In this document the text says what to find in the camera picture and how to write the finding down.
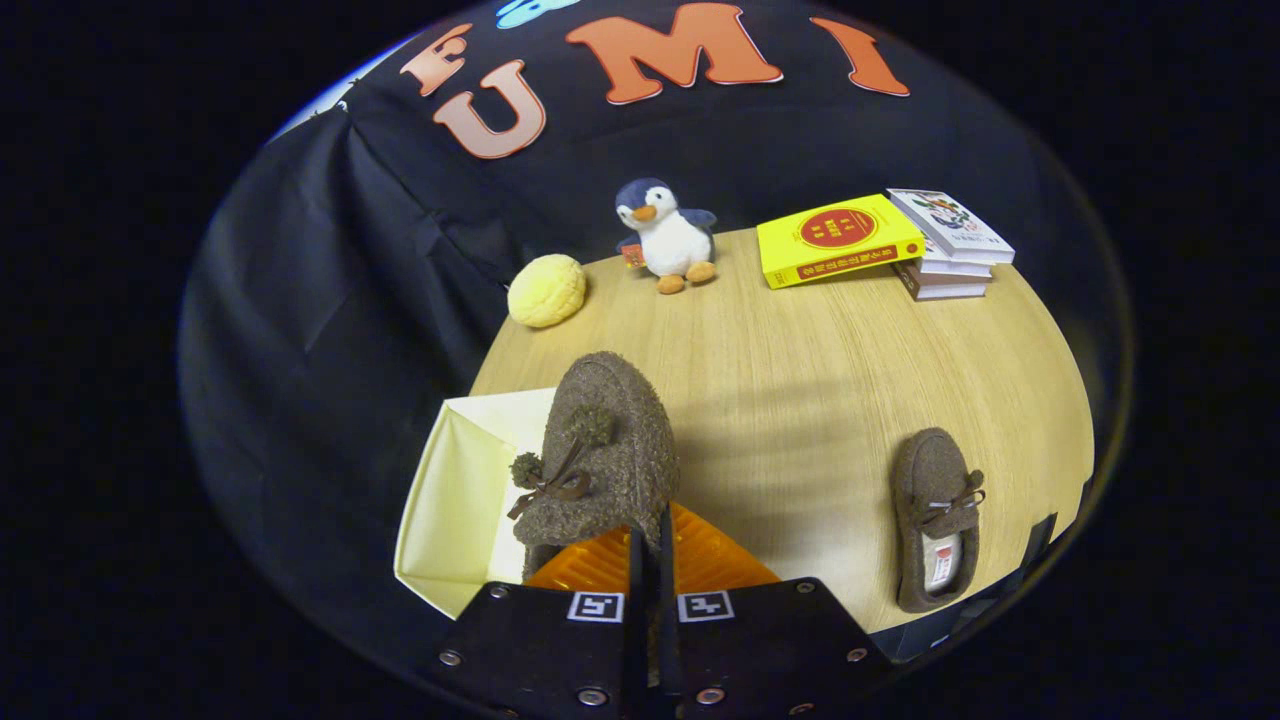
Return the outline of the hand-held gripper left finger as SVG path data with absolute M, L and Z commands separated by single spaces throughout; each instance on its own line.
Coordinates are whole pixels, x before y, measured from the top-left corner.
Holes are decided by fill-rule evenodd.
M 435 647 L 435 683 L 488 719 L 630 719 L 646 693 L 652 565 L 626 544 L 627 592 L 486 583 Z

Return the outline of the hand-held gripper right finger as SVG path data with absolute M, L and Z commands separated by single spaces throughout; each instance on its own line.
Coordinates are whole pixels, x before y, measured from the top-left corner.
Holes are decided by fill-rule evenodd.
M 820 579 L 778 578 L 678 503 L 663 529 L 660 685 L 682 719 L 852 719 L 895 679 Z

